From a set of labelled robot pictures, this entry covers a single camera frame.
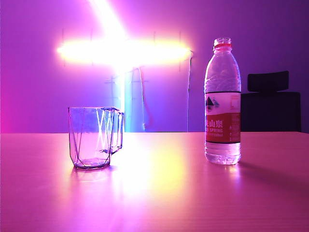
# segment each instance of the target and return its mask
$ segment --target cup handle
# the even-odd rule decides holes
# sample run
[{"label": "cup handle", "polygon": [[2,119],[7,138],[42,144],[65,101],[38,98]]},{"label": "cup handle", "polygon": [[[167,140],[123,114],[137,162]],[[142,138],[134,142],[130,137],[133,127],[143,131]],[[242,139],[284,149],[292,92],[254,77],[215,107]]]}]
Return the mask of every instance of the cup handle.
[{"label": "cup handle", "polygon": [[122,148],[122,139],[123,139],[123,125],[124,125],[124,113],[122,112],[115,112],[118,114],[118,121],[117,121],[117,142],[116,145],[112,146],[111,154],[116,153]]}]

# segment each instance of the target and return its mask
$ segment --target chair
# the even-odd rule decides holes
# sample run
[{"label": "chair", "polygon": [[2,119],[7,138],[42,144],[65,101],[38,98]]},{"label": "chair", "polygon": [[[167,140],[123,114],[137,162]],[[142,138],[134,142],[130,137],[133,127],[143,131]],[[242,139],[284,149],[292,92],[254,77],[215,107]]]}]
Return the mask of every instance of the chair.
[{"label": "chair", "polygon": [[241,131],[301,131],[300,93],[289,86],[289,72],[248,75],[241,95]]}]

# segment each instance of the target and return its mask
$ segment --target mountain logo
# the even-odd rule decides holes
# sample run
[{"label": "mountain logo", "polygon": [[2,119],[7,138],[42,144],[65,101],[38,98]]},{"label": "mountain logo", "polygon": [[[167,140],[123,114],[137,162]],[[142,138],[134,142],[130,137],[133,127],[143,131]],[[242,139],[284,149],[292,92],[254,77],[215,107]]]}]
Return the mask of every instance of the mountain logo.
[{"label": "mountain logo", "polygon": [[207,99],[206,99],[206,109],[207,109],[208,111],[211,111],[211,110],[213,110],[214,108],[218,108],[218,107],[219,107],[219,103],[216,101],[215,98],[213,98],[213,99],[211,100],[210,97],[207,97]]}]

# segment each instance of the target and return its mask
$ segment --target light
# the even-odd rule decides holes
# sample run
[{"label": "light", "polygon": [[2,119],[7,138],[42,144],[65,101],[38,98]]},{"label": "light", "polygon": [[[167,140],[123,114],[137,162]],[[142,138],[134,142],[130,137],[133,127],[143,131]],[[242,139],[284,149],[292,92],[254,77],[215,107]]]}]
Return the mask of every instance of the light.
[{"label": "light", "polygon": [[108,2],[106,0],[89,0],[89,2],[104,29],[105,38],[114,41],[126,40],[126,32]]},{"label": "light", "polygon": [[179,62],[190,50],[177,42],[158,41],[69,41],[57,49],[68,62],[105,64],[128,72],[142,65],[162,65]]}]

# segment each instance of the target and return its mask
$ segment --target glass cup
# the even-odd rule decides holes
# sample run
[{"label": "glass cup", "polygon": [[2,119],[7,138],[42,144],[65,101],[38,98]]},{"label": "glass cup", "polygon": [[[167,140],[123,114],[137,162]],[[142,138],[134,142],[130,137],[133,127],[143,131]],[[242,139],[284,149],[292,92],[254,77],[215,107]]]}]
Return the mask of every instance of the glass cup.
[{"label": "glass cup", "polygon": [[124,113],[114,107],[69,107],[70,157],[76,168],[100,168],[122,148]]}]

